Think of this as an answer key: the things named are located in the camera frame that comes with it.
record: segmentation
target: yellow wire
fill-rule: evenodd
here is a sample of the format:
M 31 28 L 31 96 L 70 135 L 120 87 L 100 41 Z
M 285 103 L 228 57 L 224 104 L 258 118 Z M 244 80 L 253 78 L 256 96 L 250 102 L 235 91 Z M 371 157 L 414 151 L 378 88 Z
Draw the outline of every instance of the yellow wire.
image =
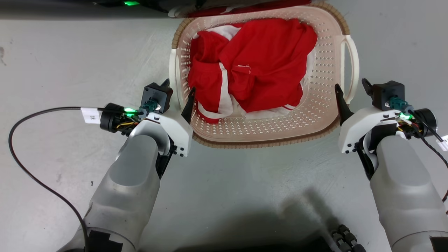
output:
M 121 123 L 119 124 L 116 128 L 118 129 L 120 126 L 126 126 L 126 125 L 131 125 L 134 124 L 135 122 L 125 122 L 125 123 Z

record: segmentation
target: white stripe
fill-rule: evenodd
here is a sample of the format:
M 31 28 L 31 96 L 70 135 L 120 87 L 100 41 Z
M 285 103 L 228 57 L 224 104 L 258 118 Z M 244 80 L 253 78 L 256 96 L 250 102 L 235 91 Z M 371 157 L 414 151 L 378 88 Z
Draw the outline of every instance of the white stripe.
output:
M 241 28 L 237 28 L 231 25 L 226 25 L 226 26 L 218 26 L 218 27 L 214 27 L 214 28 L 210 28 L 208 30 L 205 31 L 212 31 L 215 32 L 223 37 L 225 37 L 228 40 L 231 40 L 233 37 L 235 37 L 235 35 L 241 30 Z M 193 39 L 197 39 L 199 38 L 199 35 L 196 33 L 193 35 Z
M 241 7 L 246 7 L 246 6 L 248 6 L 248 5 L 237 4 L 237 5 L 234 5 L 234 6 L 227 6 L 227 8 L 225 9 L 225 11 L 224 11 L 224 12 L 221 12 L 220 14 L 226 14 L 226 13 L 231 12 L 233 9 L 241 8 Z
M 306 72 L 305 72 L 305 76 L 303 76 L 303 79 L 300 81 L 300 84 L 302 84 L 302 89 L 304 86 L 308 85 L 308 78 L 313 73 L 313 67 L 314 67 L 314 62 L 316 61 L 316 55 L 317 55 L 317 50 L 315 47 L 306 57 Z
M 253 111 L 253 112 L 249 112 L 249 113 L 244 111 L 244 109 L 240 105 L 238 105 L 238 108 L 241 112 L 241 115 L 246 120 L 279 117 L 279 116 L 287 115 L 291 112 L 291 110 L 285 109 L 283 107 L 260 110 L 260 111 Z
M 224 65 L 220 62 L 220 68 L 222 72 L 222 84 L 221 84 L 221 96 L 220 96 L 220 104 L 218 107 L 218 113 L 207 111 L 201 103 L 198 102 L 198 109 L 207 118 L 210 119 L 219 119 L 223 117 L 227 117 L 233 113 L 233 105 L 232 99 L 228 93 L 228 78 L 227 78 L 227 70 L 224 68 Z
M 296 107 L 294 107 L 294 106 L 291 106 L 291 105 L 289 105 L 289 104 L 286 104 L 286 105 L 285 105 L 285 107 L 286 107 L 287 109 L 290 109 L 290 110 L 291 110 L 291 109 L 295 109 L 295 108 L 296 108 Z

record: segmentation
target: plastic laundry basket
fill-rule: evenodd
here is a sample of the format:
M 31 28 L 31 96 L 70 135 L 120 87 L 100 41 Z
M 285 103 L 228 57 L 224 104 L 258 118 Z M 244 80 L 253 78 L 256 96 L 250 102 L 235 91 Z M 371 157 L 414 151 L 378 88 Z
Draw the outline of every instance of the plastic laundry basket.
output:
M 215 26 L 263 18 L 298 18 L 313 26 L 318 35 L 316 61 L 310 78 L 303 85 L 299 106 L 286 116 L 268 119 L 245 120 L 234 113 L 217 124 L 205 122 L 194 110 L 191 126 L 195 132 L 193 139 L 199 143 L 213 148 L 259 148 L 317 139 L 332 132 L 339 124 L 334 85 L 339 83 L 343 87 L 348 104 L 352 100 L 359 79 L 358 53 L 344 17 L 333 6 L 320 2 L 262 12 L 185 19 L 174 36 L 170 57 L 170 81 L 171 85 L 176 85 L 181 107 L 190 91 L 188 72 L 192 36 Z M 345 45 L 352 65 L 349 87 L 344 87 Z

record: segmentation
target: gray floor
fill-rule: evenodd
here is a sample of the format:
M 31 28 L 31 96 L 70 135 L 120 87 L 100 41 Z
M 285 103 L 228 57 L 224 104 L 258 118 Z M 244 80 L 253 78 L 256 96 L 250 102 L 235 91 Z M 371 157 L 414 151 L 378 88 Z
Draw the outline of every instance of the gray floor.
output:
M 404 83 L 406 99 L 416 108 L 432 109 L 439 117 L 440 133 L 448 134 L 448 2 L 330 3 L 350 26 L 361 76 L 373 83 Z M 3 251 L 55 251 L 79 225 L 62 201 L 13 162 L 7 147 L 13 123 L 50 107 L 107 102 L 137 106 L 143 86 L 168 77 L 171 38 L 179 22 L 0 21 Z M 351 108 L 369 104 L 360 88 Z M 356 154 L 338 153 L 338 133 L 339 129 L 313 142 L 251 150 L 216 150 L 193 143 L 188 158 L 174 157 L 168 167 L 141 251 L 298 242 L 337 222 L 350 227 L 367 251 L 389 251 L 361 163 Z M 14 139 L 24 165 L 81 213 L 124 141 L 84 124 L 79 112 L 33 119 Z M 420 141 L 411 144 L 444 194 L 446 167 Z

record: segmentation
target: red garment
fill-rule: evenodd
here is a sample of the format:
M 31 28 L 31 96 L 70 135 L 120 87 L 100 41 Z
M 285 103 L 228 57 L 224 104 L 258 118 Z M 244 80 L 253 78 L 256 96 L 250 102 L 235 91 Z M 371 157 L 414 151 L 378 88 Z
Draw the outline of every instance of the red garment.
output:
M 206 111 L 217 113 L 226 91 L 246 112 L 299 104 L 306 58 L 317 41 L 311 26 L 276 18 L 247 22 L 230 41 L 215 32 L 198 35 L 191 43 L 189 85 Z

